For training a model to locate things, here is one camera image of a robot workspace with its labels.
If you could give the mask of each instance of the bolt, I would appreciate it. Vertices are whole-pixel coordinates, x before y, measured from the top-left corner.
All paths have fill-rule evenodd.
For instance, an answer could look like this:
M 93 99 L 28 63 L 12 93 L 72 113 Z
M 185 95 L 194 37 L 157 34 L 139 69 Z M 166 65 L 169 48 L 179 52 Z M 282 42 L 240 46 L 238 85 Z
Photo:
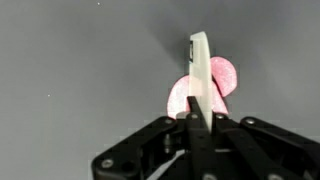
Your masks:
M 171 121 L 170 119 L 166 119 L 165 123 L 166 123 L 166 124 L 171 124 L 172 121 Z
M 283 178 L 277 174 L 269 174 L 268 180 L 283 180 Z
M 223 118 L 224 118 L 224 116 L 221 115 L 221 114 L 217 114 L 216 117 L 217 117 L 218 119 L 223 119 Z
M 112 161 L 112 159 L 106 159 L 106 160 L 102 161 L 101 166 L 102 166 L 103 168 L 110 168 L 110 167 L 112 167 L 112 166 L 113 166 L 113 161 Z
M 247 122 L 248 124 L 254 124 L 254 123 L 255 123 L 254 120 L 252 120 L 252 119 L 247 119 L 246 122 Z
M 202 180 L 218 180 L 217 177 L 213 174 L 205 174 Z
M 192 114 L 192 115 L 191 115 L 191 118 L 192 118 L 192 119 L 198 119 L 198 115 L 197 115 L 197 114 Z

